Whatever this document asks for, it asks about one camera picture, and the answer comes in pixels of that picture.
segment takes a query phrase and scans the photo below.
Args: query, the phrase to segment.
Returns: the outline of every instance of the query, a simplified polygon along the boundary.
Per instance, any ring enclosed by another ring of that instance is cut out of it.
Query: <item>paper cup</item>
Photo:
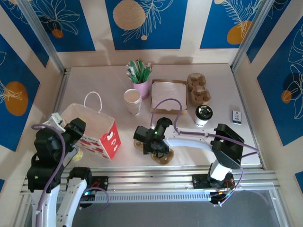
[[[213,116],[213,110],[207,105],[200,105],[196,109],[195,124],[203,127]]]
[[[132,115],[138,115],[141,109],[142,98],[136,89],[129,89],[124,93],[124,102]]]

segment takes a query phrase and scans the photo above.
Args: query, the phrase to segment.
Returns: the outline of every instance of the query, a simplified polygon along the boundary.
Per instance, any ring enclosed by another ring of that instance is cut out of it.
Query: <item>small white box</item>
[[[242,124],[242,117],[240,111],[232,111],[232,123]]]

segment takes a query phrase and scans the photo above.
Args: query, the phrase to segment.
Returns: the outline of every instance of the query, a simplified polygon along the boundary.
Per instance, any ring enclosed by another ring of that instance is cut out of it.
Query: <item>pink cup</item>
[[[141,84],[135,84],[132,82],[132,85],[133,85],[134,89],[136,89],[140,92],[142,100],[145,100],[148,98],[148,96],[150,94],[150,84],[149,84],[148,80]]]

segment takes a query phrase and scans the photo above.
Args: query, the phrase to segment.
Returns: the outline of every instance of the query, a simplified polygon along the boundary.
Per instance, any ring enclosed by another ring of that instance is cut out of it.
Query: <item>white tabletop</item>
[[[235,130],[245,143],[254,146],[250,128],[244,114],[243,106],[228,64],[202,64],[202,65],[159,65],[154,66],[151,79],[179,79],[187,80],[191,73],[202,73],[206,77],[206,88],[210,91],[214,115],[203,129],[216,128],[218,123],[227,124]],[[109,161],[99,155],[84,150],[83,158],[77,162],[71,162],[72,166],[87,167],[147,167],[160,166],[153,161],[150,155],[143,155],[133,145],[133,135],[138,125],[149,128],[151,113],[151,98],[142,102],[140,114],[132,116],[124,104],[123,94],[131,88],[131,81],[126,75],[125,66],[106,67],[76,67],[71,69],[65,94],[60,110],[64,110],[69,104],[83,104],[84,97],[90,91],[96,91],[102,98],[102,112],[115,118],[121,147],[114,159]],[[87,99],[87,106],[99,110],[97,96],[90,96]],[[198,127],[194,124],[195,107],[188,103],[188,113],[179,118],[178,126],[182,128]],[[232,124],[232,110],[242,112],[242,125]],[[175,115],[156,114],[155,122],[161,117],[168,117],[172,121]],[[175,156],[168,166],[208,166],[214,160],[212,152],[197,148],[173,147]],[[243,154],[251,150],[244,148]],[[257,155],[246,157],[242,165],[260,165]]]

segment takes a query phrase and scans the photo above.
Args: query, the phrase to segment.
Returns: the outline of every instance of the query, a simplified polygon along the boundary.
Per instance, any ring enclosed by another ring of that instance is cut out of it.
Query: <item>black cup lid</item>
[[[213,116],[213,110],[207,105],[200,105],[196,109],[196,116],[201,120],[209,120]]]

